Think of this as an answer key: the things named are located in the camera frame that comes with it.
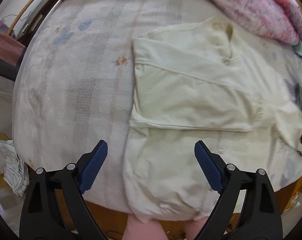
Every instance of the cable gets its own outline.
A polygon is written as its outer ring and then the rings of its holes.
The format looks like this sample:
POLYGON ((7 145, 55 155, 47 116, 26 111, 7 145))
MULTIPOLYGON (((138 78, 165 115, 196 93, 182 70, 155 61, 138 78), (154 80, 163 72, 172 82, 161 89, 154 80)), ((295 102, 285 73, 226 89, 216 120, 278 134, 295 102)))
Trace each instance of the cable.
POLYGON ((181 240, 181 239, 186 239, 186 234, 185 233, 180 234, 180 236, 178 236, 178 237, 169 238, 169 240, 181 240))
POLYGON ((118 234, 118 235, 120 235, 120 236, 121 236, 121 238, 122 238, 122 236, 123 236, 123 234, 122 234, 122 233, 119 233, 119 232, 117 232, 117 231, 115 231, 115 230, 107 230, 107 231, 105 232, 106 237, 109 237, 109 233, 115 233, 115 234, 118 234))
POLYGON ((6 102, 8 102, 8 103, 10 103, 10 104, 12 103, 12 102, 10 102, 10 101, 7 101, 5 97, 3 97, 3 96, 1 96, 1 95, 0 95, 0 97, 3 98, 6 102))
MULTIPOLYGON (((23 18, 23 19, 19 19, 20 21, 24 21, 25 19, 29 18, 30 15, 32 14, 32 12, 30 11, 29 14, 27 15, 27 17, 23 18)), ((3 19, 8 17, 8 16, 17 16, 17 14, 9 14, 9 15, 6 15, 2 18, 1 22, 3 22, 3 19)))

